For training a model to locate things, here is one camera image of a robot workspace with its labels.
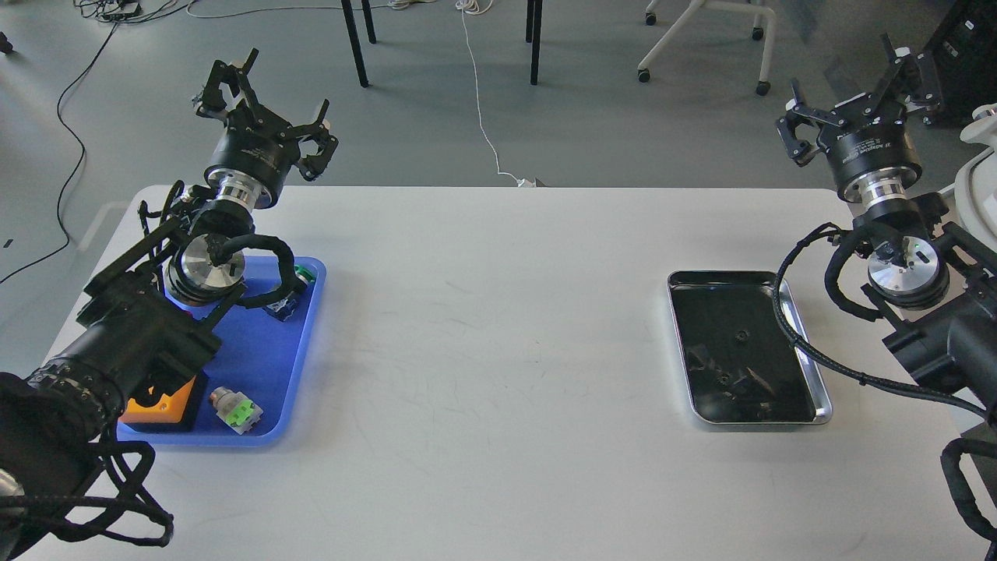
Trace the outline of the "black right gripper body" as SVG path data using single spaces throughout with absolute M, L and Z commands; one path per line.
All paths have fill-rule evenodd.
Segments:
M 859 105 L 837 105 L 832 112 L 845 118 L 833 134 L 826 159 L 832 170 L 838 199 L 861 202 L 862 175 L 891 171 L 909 188 L 922 176 L 922 166 L 907 134 L 907 106 L 883 105 L 864 112 Z

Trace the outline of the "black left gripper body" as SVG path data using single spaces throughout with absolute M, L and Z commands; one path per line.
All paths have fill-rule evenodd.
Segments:
M 204 171 L 218 195 L 249 210 L 269 209 L 279 201 L 292 168 L 307 177 L 301 150 L 308 141 L 306 125 L 290 125 L 275 114 L 225 114 L 220 120 L 224 131 Z

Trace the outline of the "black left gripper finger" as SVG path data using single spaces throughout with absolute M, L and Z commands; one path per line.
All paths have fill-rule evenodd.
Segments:
M 247 78 L 257 57 L 259 49 L 252 48 L 242 63 L 216 60 L 202 92 L 192 98 L 196 116 L 214 118 L 228 130 L 262 128 L 262 106 Z
M 313 122 L 289 125 L 280 132 L 284 152 L 307 182 L 316 181 L 326 171 L 339 146 L 339 140 L 331 134 L 331 124 L 326 117 L 329 106 L 329 100 L 323 100 Z

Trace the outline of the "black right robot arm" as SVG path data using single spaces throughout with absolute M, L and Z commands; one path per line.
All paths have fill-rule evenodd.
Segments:
M 993 249 L 953 221 L 933 192 L 908 198 L 922 166 L 905 128 L 913 111 L 944 104 L 929 52 L 893 46 L 882 35 L 887 67 L 875 89 L 823 110 L 809 106 L 798 81 L 784 116 L 776 121 L 787 156 L 799 167 L 826 157 L 838 199 L 863 207 L 851 228 L 821 224 L 788 253 L 775 276 L 813 242 L 834 245 L 823 284 L 848 315 L 893 332 L 887 351 L 911 383 L 880 379 L 823 354 L 788 323 L 779 295 L 772 308 L 793 348 L 819 365 L 898 397 L 947 404 L 995 427 L 995 266 Z

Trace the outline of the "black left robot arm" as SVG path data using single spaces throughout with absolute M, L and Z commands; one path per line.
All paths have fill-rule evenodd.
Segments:
M 238 306 L 289 315 L 314 276 L 285 241 L 256 233 L 252 212 L 275 206 L 289 170 L 314 181 L 338 139 L 324 101 L 293 125 L 265 107 L 248 75 L 259 56 L 215 61 L 197 116 L 224 134 L 204 183 L 171 187 L 143 238 L 85 286 L 84 331 L 21 379 L 2 374 L 2 558 L 51 534 L 163 547 L 174 518 L 145 487 L 154 450 L 121 441 L 129 401 L 154 406 L 203 374 L 220 351 L 215 326 Z

